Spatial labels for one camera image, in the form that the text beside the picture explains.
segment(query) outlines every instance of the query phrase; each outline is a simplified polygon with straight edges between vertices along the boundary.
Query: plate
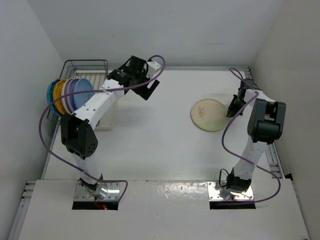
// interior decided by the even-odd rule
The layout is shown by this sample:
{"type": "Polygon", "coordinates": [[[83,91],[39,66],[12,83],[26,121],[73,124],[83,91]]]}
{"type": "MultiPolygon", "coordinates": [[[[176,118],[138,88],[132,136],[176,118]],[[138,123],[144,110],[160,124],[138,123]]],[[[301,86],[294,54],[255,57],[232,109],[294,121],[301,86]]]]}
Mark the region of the plate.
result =
{"type": "MultiPolygon", "coordinates": [[[[61,97],[61,92],[62,92],[62,88],[65,84],[66,80],[65,79],[62,79],[60,80],[59,82],[57,82],[57,84],[54,86],[54,89],[53,89],[53,100],[56,100],[57,98],[60,98],[61,97]]],[[[64,108],[64,105],[62,104],[62,100],[60,99],[59,101],[56,101],[54,103],[56,109],[58,109],[58,111],[63,115],[63,114],[66,114],[66,110],[64,108]]]]}
{"type": "MultiPolygon", "coordinates": [[[[86,78],[81,78],[79,81],[76,82],[74,86],[74,92],[81,92],[87,90],[94,90],[94,87],[90,83],[90,81],[86,78]]],[[[73,100],[76,109],[81,108],[88,100],[94,95],[94,92],[90,93],[81,93],[73,95],[73,100]]]]}
{"type": "MultiPolygon", "coordinates": [[[[70,82],[73,80],[73,78],[69,78],[67,81],[65,81],[65,83],[63,84],[63,87],[62,87],[62,91],[61,91],[61,94],[62,95],[66,95],[68,92],[68,85],[70,84],[70,82]]],[[[71,108],[69,107],[68,105],[68,101],[67,101],[67,97],[64,97],[61,99],[62,100],[62,105],[65,109],[65,111],[68,113],[68,114],[71,114],[73,111],[71,110],[71,108]]]]}
{"type": "Polygon", "coordinates": [[[197,101],[191,108],[191,119],[200,129],[215,132],[226,127],[230,118],[227,107],[221,102],[206,98],[197,101]]]}
{"type": "MultiPolygon", "coordinates": [[[[75,86],[76,83],[79,81],[79,78],[74,78],[70,81],[69,85],[66,86],[66,92],[68,94],[72,94],[75,90],[75,86]]],[[[71,112],[73,113],[75,110],[77,110],[76,105],[75,105],[75,101],[74,101],[74,96],[67,96],[66,97],[66,102],[71,110],[71,112]]]]}
{"type": "MultiPolygon", "coordinates": [[[[57,84],[57,82],[59,82],[60,79],[57,79],[55,81],[53,81],[52,83],[49,84],[48,89],[46,91],[46,100],[48,102],[48,104],[52,103],[54,101],[54,97],[53,97],[53,92],[54,92],[54,88],[55,85],[57,84]]],[[[58,115],[59,117],[61,117],[60,112],[58,111],[58,109],[56,108],[56,106],[53,104],[50,107],[51,111],[54,112],[56,115],[58,115]]]]}

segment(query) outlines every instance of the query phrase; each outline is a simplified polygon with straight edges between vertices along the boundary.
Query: white tabletop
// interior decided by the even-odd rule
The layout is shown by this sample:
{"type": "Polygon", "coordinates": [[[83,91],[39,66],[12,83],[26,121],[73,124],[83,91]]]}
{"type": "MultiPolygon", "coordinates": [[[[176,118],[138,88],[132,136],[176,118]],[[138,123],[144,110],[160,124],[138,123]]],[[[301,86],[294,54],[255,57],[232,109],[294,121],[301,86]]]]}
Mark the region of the white tabletop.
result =
{"type": "MultiPolygon", "coordinates": [[[[222,130],[206,132],[190,117],[191,107],[204,98],[228,106],[240,81],[227,70],[166,70],[148,101],[130,92],[120,99],[114,127],[96,132],[100,170],[105,179],[126,180],[217,180],[219,170],[231,171],[238,159],[221,145],[222,130]]],[[[248,139],[247,124],[252,108],[230,127],[226,146],[242,154],[248,139]]],[[[61,144],[58,130],[53,151],[76,164],[61,144]]],[[[264,154],[259,165],[268,168],[264,154]]],[[[77,170],[50,156],[44,179],[78,179],[77,170]]],[[[256,181],[270,175],[256,170],[256,181]]]]}

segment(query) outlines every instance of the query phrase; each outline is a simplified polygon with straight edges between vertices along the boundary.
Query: white wall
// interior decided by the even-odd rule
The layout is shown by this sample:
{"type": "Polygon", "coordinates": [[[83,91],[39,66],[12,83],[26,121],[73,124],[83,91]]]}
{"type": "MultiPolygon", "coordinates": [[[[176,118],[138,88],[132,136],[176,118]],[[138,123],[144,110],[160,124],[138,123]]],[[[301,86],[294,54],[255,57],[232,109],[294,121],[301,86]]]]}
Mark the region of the white wall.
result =
{"type": "Polygon", "coordinates": [[[320,239],[319,9],[318,0],[287,0],[253,66],[259,87],[287,104],[277,146],[314,240],[320,239]]]}
{"type": "Polygon", "coordinates": [[[283,0],[28,0],[63,60],[248,66],[283,0]]]}
{"type": "MultiPolygon", "coordinates": [[[[26,0],[0,0],[0,240],[9,236],[27,180],[41,177],[46,151],[38,122],[62,60],[26,0]]],[[[50,142],[52,125],[46,124],[50,142]]]]}

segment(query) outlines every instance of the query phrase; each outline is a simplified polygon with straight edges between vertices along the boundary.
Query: metal mounting plate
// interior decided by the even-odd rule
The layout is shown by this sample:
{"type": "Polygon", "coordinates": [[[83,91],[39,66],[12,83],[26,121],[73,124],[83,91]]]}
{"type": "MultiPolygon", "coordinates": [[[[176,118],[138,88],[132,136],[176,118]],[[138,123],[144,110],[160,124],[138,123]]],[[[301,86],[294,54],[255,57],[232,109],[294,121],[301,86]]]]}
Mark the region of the metal mounting plate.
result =
{"type": "Polygon", "coordinates": [[[210,202],[224,201],[254,201],[254,193],[251,186],[246,192],[230,192],[225,187],[220,187],[219,181],[208,181],[208,197],[210,202]]]}
{"type": "MultiPolygon", "coordinates": [[[[115,183],[107,183],[107,194],[104,199],[97,199],[97,202],[117,202],[120,194],[120,185],[115,183]]],[[[89,195],[84,186],[81,185],[80,181],[76,184],[74,193],[74,202],[94,202],[95,198],[89,195]]]]}

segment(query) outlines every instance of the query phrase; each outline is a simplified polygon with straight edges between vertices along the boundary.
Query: white table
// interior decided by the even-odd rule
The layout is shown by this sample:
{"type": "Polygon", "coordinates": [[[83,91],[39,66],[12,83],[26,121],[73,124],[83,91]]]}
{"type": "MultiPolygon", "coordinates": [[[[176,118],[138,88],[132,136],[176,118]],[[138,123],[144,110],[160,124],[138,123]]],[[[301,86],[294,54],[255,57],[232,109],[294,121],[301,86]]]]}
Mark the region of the white table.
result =
{"type": "MultiPolygon", "coordinates": [[[[228,70],[167,70],[148,101],[135,93],[118,103],[114,128],[96,132],[99,159],[105,179],[217,180],[221,168],[231,171],[238,159],[221,145],[222,130],[206,132],[190,117],[192,105],[203,98],[229,106],[240,81],[228,70]]],[[[242,154],[248,139],[251,107],[230,127],[226,146],[242,154]]],[[[61,144],[57,131],[52,150],[75,164],[61,144]]],[[[267,168],[263,155],[260,165],[267,168]]],[[[78,179],[77,170],[50,156],[43,179],[78,179]]],[[[270,175],[256,171],[255,181],[270,175]]]]}
{"type": "MultiPolygon", "coordinates": [[[[230,171],[238,159],[223,150],[222,131],[192,123],[190,109],[203,98],[228,106],[239,80],[226,69],[203,69],[166,70],[159,81],[148,101],[134,94],[121,99],[114,128],[96,133],[104,179],[130,180],[118,211],[72,210],[79,173],[49,156],[19,240],[309,239],[289,179],[281,179],[280,193],[257,209],[210,210],[205,181],[217,180],[220,169],[230,171]]],[[[250,114],[248,107],[226,136],[226,146],[240,155],[250,114]]],[[[52,150],[73,162],[60,129],[52,150]]],[[[265,154],[259,165],[269,168],[265,154]]],[[[277,181],[257,169],[252,189],[262,199],[276,191],[277,181]]]]}

